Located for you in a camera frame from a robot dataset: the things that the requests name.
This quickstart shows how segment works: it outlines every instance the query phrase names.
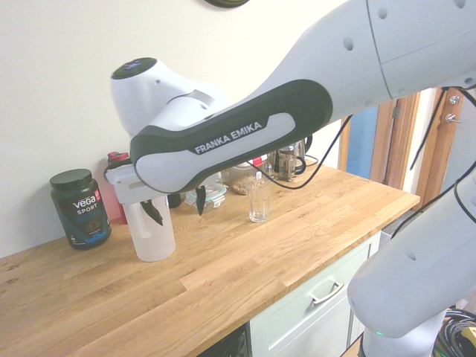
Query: plastic cup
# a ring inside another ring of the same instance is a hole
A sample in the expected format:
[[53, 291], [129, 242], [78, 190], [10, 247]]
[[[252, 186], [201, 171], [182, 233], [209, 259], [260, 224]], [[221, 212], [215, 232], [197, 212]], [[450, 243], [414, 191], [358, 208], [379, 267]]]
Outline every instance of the plastic cup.
[[269, 195], [271, 182], [265, 178], [250, 178], [245, 184], [250, 202], [250, 220], [264, 222], [269, 218]]

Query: butcher block counter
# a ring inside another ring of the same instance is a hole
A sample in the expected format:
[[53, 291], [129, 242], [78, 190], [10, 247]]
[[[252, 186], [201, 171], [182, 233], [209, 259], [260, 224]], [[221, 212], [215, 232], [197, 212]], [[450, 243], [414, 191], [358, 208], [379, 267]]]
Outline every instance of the butcher block counter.
[[62, 238], [5, 257], [0, 356], [196, 356], [418, 201], [323, 167], [302, 190], [273, 185], [264, 223], [233, 192], [203, 216], [182, 203], [176, 250], [156, 263], [119, 222], [89, 251]]

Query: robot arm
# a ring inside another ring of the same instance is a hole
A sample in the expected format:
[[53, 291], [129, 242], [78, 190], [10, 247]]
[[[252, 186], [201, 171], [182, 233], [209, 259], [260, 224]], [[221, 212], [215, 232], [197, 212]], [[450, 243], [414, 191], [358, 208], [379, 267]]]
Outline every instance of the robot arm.
[[218, 91], [153, 59], [127, 63], [113, 74], [112, 92], [135, 135], [135, 170], [162, 193], [193, 189], [369, 106], [429, 87], [470, 86], [475, 7], [350, 0], [309, 28], [254, 93], [224, 110], [210, 105]]
[[[135, 172], [160, 193], [190, 190], [345, 115], [430, 87], [473, 86], [474, 19], [475, 1], [350, 0], [309, 28], [264, 84], [229, 107], [218, 90], [153, 59], [127, 63], [114, 73], [112, 91], [133, 136]], [[471, 174], [460, 184], [471, 208], [475, 182]], [[389, 340], [378, 336], [396, 341], [425, 321], [437, 326], [440, 312], [476, 285], [474, 223], [456, 202], [446, 195], [351, 283], [353, 310], [374, 331], [364, 343], [384, 346], [384, 354], [368, 347], [367, 357], [428, 356], [428, 348], [392, 355]]]

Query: cabinet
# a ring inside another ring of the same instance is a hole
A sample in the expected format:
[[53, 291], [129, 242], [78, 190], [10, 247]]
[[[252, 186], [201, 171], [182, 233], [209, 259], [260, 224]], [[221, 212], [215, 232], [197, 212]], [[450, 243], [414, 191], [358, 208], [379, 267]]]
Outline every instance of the cabinet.
[[347, 285], [379, 247], [380, 232], [249, 322], [253, 357], [339, 357], [363, 332]]

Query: protein powder tub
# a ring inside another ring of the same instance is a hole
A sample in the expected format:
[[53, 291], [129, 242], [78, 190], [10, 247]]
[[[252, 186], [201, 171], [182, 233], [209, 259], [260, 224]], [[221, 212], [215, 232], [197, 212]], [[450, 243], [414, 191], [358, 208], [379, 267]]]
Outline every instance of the protein powder tub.
[[111, 227], [91, 171], [59, 173], [50, 179], [50, 185], [51, 198], [73, 248], [90, 249], [109, 238]]

